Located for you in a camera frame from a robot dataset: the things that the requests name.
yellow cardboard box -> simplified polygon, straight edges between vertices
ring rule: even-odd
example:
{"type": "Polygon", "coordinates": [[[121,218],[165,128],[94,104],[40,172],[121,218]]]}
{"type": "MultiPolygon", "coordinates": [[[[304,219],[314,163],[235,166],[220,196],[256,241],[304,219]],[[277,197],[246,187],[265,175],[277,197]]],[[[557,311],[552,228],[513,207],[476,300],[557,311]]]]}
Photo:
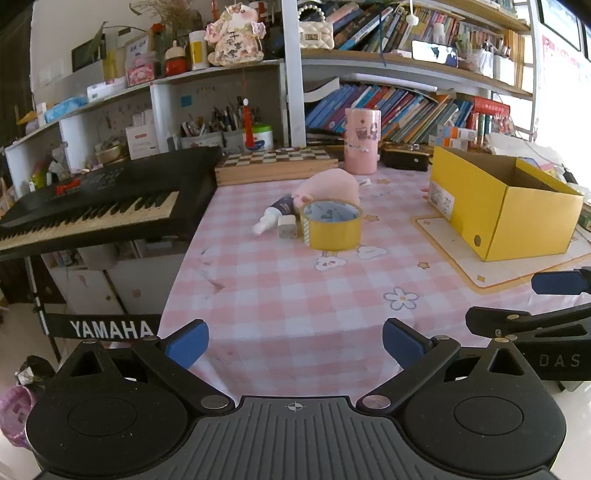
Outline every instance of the yellow cardboard box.
{"type": "Polygon", "coordinates": [[[521,158],[440,147],[429,200],[484,261],[565,253],[583,205],[521,158]]]}

shelf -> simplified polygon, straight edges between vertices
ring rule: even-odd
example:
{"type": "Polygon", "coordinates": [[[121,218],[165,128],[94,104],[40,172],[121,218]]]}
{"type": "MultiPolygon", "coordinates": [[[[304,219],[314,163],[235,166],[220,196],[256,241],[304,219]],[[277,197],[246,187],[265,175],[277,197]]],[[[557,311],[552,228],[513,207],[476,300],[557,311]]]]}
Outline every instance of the shelf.
{"type": "Polygon", "coordinates": [[[118,100],[122,100],[123,98],[129,97],[131,95],[135,95],[136,93],[138,93],[142,90],[148,90],[149,88],[150,88],[150,83],[143,83],[141,85],[136,85],[134,87],[126,88],[125,90],[123,90],[123,92],[119,92],[114,95],[107,96],[105,98],[102,98],[101,100],[97,100],[96,102],[87,103],[85,106],[82,106],[82,107],[74,110],[73,112],[62,115],[61,117],[57,118],[53,122],[49,122],[48,124],[43,125],[43,127],[38,128],[37,130],[31,132],[30,134],[16,140],[15,142],[12,143],[12,145],[9,145],[8,147],[6,147],[6,151],[12,150],[13,148],[19,146],[23,142],[26,142],[30,138],[35,137],[36,135],[40,134],[41,132],[47,130],[48,128],[51,128],[51,127],[57,125],[60,122],[60,120],[63,120],[64,118],[70,118],[71,116],[76,116],[76,115],[80,115],[81,113],[96,110],[97,108],[101,108],[101,107],[108,105],[110,103],[117,102],[118,100]]]}
{"type": "Polygon", "coordinates": [[[530,32],[530,26],[525,22],[503,12],[502,9],[494,8],[479,0],[441,0],[441,3],[462,10],[467,14],[481,17],[517,33],[530,32]]]}
{"type": "Polygon", "coordinates": [[[467,70],[455,69],[439,63],[406,59],[392,53],[384,54],[385,64],[379,53],[348,50],[304,49],[301,51],[302,66],[324,65],[353,67],[358,69],[377,69],[387,72],[406,72],[426,77],[451,80],[463,85],[492,90],[502,95],[509,95],[525,100],[532,100],[533,95],[520,88],[467,70]]]}
{"type": "Polygon", "coordinates": [[[281,63],[283,63],[283,60],[263,60],[256,63],[242,63],[231,67],[209,67],[208,69],[192,70],[187,73],[175,75],[174,77],[165,77],[162,79],[154,80],[152,83],[155,85],[175,85],[178,83],[192,82],[193,80],[197,80],[198,77],[217,76],[225,73],[236,73],[236,70],[253,70],[261,67],[279,65],[281,63]]]}

pearl handbag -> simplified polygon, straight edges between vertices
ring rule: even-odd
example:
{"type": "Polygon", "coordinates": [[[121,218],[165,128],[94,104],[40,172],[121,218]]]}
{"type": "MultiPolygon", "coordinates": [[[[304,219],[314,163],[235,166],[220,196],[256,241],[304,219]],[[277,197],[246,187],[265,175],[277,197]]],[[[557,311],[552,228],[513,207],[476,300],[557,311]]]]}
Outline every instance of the pearl handbag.
{"type": "Polygon", "coordinates": [[[316,5],[305,5],[298,9],[298,18],[305,10],[316,10],[320,14],[319,22],[299,22],[300,48],[325,48],[332,50],[335,47],[333,27],[326,21],[324,12],[316,5]]]}

pink doll decoration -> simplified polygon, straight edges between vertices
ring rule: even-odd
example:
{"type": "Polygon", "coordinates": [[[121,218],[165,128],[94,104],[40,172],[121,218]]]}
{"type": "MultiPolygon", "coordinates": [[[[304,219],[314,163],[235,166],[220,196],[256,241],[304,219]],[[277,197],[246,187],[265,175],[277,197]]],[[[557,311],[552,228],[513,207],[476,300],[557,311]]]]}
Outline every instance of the pink doll decoration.
{"type": "Polygon", "coordinates": [[[296,209],[314,200],[341,200],[359,206],[359,183],[350,173],[331,168],[304,180],[291,197],[296,209]]]}
{"type": "Polygon", "coordinates": [[[230,5],[220,18],[207,25],[205,40],[215,44],[215,52],[207,56],[215,66],[236,65],[263,58],[260,38],[265,24],[257,22],[258,12],[248,5],[230,5]]]}

red clip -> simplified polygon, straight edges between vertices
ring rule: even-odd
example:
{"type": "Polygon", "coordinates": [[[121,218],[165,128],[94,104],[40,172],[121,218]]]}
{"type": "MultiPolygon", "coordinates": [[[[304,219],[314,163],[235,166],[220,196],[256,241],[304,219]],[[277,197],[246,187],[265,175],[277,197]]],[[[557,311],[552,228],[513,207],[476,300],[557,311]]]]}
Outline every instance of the red clip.
{"type": "Polygon", "coordinates": [[[66,190],[70,190],[80,185],[80,179],[74,179],[67,185],[56,185],[56,195],[64,195],[66,190]]]}

